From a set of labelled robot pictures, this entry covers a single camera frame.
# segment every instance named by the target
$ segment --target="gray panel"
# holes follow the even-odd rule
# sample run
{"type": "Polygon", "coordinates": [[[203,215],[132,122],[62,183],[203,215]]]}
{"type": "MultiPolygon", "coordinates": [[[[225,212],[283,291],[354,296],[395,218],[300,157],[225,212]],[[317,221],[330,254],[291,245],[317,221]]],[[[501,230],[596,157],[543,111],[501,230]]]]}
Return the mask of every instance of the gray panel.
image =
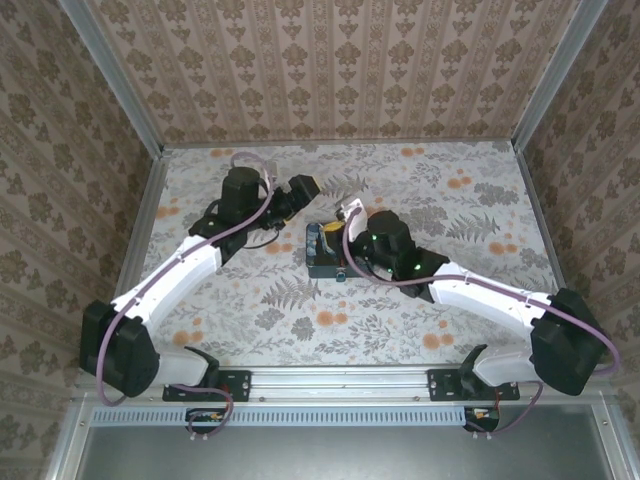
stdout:
{"type": "Polygon", "coordinates": [[[80,479],[613,478],[589,407],[538,407],[487,441],[460,427],[235,427],[208,441],[183,428],[94,428],[80,479]]]}

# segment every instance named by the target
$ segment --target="floral wallpaper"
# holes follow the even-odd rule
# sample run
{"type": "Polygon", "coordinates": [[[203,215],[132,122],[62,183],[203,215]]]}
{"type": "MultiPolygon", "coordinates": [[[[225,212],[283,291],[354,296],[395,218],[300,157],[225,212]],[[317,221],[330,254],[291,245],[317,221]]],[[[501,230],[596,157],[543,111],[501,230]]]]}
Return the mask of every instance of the floral wallpaper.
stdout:
{"type": "Polygon", "coordinates": [[[622,352],[640,446],[640,2],[608,3],[525,153],[563,273],[622,352]]]}
{"type": "Polygon", "coordinates": [[[578,0],[91,0],[166,144],[507,138],[578,0]]]}
{"type": "MultiPolygon", "coordinates": [[[[556,286],[514,152],[507,141],[243,148],[279,183],[309,174],[321,194],[279,239],[241,250],[184,299],[158,329],[159,344],[192,345],[226,365],[363,365],[459,362],[484,342],[517,341],[466,311],[410,299],[367,280],[309,278],[305,229],[331,221],[335,203],[360,196],[392,209],[420,245],[513,285],[556,286]]],[[[220,194],[234,149],[167,153],[143,275],[168,257],[220,194]]],[[[273,237],[255,232],[248,245],[273,237]]]]}
{"type": "Polygon", "coordinates": [[[149,167],[60,6],[0,2],[0,478],[46,471],[149,167]]]}

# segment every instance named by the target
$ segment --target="patterned wallpaper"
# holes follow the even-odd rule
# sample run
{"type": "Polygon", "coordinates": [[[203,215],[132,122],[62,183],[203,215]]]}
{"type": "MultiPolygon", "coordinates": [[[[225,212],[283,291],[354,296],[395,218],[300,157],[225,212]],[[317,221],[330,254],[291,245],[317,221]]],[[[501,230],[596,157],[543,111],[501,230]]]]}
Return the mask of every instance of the patterned wallpaper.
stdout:
{"type": "Polygon", "coordinates": [[[510,137],[578,0],[91,0],[164,143],[510,137]]]}
{"type": "MultiPolygon", "coordinates": [[[[410,299],[368,280],[309,278],[305,228],[331,221],[358,195],[369,214],[395,211],[414,240],[475,272],[554,292],[553,273],[508,141],[261,146],[277,182],[313,175],[321,194],[280,238],[241,250],[158,328],[160,345],[192,345],[225,365],[372,365],[461,362],[475,345],[518,342],[465,310],[410,299]]],[[[145,260],[150,274],[220,193],[231,148],[171,152],[145,260]]],[[[256,232],[249,245],[272,232],[256,232]]]]}
{"type": "Polygon", "coordinates": [[[0,2],[0,478],[38,478],[150,159],[55,1],[0,2]]]}
{"type": "Polygon", "coordinates": [[[609,2],[526,158],[565,277],[622,351],[640,446],[640,2],[609,2]]]}

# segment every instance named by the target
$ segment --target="floral tablecloth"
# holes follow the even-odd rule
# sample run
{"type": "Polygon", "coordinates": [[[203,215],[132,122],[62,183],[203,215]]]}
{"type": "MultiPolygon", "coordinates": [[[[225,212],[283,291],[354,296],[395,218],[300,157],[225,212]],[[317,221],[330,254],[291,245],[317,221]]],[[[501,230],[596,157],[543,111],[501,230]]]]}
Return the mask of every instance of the floral tablecloth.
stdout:
{"type": "MultiPolygon", "coordinates": [[[[391,209],[416,242],[473,271],[538,291],[556,286],[533,210],[506,141],[180,149],[169,171],[143,275],[168,257],[220,195],[235,151],[264,158],[278,183],[313,175],[322,193],[277,242],[242,250],[184,299],[159,343],[193,345],[225,365],[367,365],[459,362],[476,344],[518,341],[454,307],[410,299],[363,279],[311,280],[307,223],[332,220],[358,195],[371,214],[391,209]]],[[[273,232],[256,232],[249,244],[273,232]]]]}

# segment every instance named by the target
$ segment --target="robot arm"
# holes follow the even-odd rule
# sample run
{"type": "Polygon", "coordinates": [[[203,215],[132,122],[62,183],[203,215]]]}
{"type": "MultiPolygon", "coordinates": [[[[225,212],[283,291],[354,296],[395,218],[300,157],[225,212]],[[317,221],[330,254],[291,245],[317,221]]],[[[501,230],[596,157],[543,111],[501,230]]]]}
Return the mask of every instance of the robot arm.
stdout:
{"type": "Polygon", "coordinates": [[[460,374],[470,396],[474,388],[479,390],[484,385],[497,387],[540,380],[568,395],[582,392],[606,346],[592,334],[542,308],[554,307],[602,333],[577,293],[567,289],[556,295],[528,292],[477,275],[443,255],[417,247],[409,227],[395,213],[383,211],[367,218],[357,199],[343,204],[337,215],[341,220],[350,220],[347,231],[341,232],[347,237],[349,252],[391,273],[391,280],[400,282],[404,294],[464,308],[512,330],[522,339],[519,344],[502,347],[480,345],[469,354],[460,374]],[[419,281],[425,277],[440,279],[419,281]]]}
{"type": "Polygon", "coordinates": [[[265,201],[259,198],[261,186],[265,187],[265,184],[256,170],[231,168],[223,181],[220,200],[207,208],[171,257],[147,279],[110,304],[94,301],[85,309],[80,345],[83,370],[96,374],[100,346],[107,329],[119,312],[128,308],[104,357],[103,379],[106,383],[128,397],[135,397],[156,385],[180,383],[215,387],[219,366],[215,359],[189,347],[156,349],[151,338],[180,300],[244,247],[250,231],[259,228],[281,230],[286,221],[320,192],[312,177],[293,177],[288,192],[280,187],[273,190],[269,205],[257,220],[215,241],[214,237],[258,214],[265,201]]]}

